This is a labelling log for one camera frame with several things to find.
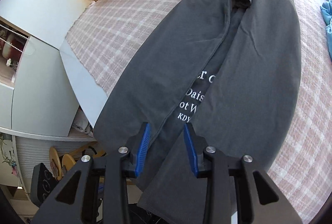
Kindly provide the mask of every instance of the pink and white checkered bedspread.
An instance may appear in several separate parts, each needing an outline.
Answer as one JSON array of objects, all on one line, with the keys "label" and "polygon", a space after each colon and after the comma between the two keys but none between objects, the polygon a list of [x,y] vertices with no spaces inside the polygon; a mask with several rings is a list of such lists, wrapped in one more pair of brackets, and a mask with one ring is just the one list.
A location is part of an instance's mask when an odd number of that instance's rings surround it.
[{"label": "pink and white checkered bedspread", "polygon": [[[66,39],[109,95],[136,51],[179,1],[99,0]],[[332,64],[319,9],[324,1],[294,0],[301,27],[302,78],[291,127],[269,170],[304,224],[332,191]]]}]

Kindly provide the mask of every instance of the metal screw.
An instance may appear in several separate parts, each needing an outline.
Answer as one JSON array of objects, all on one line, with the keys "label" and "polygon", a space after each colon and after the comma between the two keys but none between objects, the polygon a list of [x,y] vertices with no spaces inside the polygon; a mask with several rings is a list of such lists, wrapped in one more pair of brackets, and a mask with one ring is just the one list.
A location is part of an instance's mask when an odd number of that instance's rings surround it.
[{"label": "metal screw", "polygon": [[119,153],[121,153],[121,154],[125,154],[125,153],[128,152],[128,148],[127,148],[126,146],[122,146],[122,147],[119,148],[118,151],[119,151]]},{"label": "metal screw", "polygon": [[89,162],[90,159],[91,159],[91,157],[88,154],[81,157],[81,161],[83,161],[83,162]]},{"label": "metal screw", "polygon": [[213,146],[208,146],[208,147],[205,148],[205,150],[208,153],[215,153],[215,147],[213,147]]},{"label": "metal screw", "polygon": [[252,162],[252,156],[246,154],[246,155],[243,157],[243,160],[244,160],[245,162],[250,163],[250,162]]}]

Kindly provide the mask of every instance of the light blue cloth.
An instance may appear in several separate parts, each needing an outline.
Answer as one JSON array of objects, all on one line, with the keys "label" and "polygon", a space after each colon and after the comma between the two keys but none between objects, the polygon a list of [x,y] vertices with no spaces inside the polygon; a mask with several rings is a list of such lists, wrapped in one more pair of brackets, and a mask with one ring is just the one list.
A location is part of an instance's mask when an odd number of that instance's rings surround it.
[{"label": "light blue cloth", "polygon": [[327,46],[332,60],[332,0],[326,1],[320,7],[326,26]]}]

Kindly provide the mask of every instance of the triangular cutout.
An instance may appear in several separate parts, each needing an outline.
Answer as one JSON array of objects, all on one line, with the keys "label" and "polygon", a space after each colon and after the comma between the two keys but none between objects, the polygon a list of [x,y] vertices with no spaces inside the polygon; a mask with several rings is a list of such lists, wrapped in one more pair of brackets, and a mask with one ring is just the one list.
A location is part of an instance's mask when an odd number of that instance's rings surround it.
[{"label": "triangular cutout", "polygon": [[75,172],[75,174],[69,179],[68,183],[64,186],[64,188],[60,191],[55,199],[66,204],[73,204],[75,202],[80,177],[81,172]]},{"label": "triangular cutout", "polygon": [[266,205],[272,202],[277,202],[279,200],[279,197],[264,180],[263,176],[257,171],[253,172],[253,175],[258,192],[259,203],[261,205]]}]

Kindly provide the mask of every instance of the black speaker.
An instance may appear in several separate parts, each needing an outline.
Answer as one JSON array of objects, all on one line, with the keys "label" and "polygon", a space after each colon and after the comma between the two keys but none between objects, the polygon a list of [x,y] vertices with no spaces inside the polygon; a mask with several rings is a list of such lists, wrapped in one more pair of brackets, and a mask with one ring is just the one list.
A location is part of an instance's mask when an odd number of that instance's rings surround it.
[{"label": "black speaker", "polygon": [[55,186],[58,184],[52,173],[43,163],[34,167],[31,180],[30,199],[38,207],[46,200]]}]

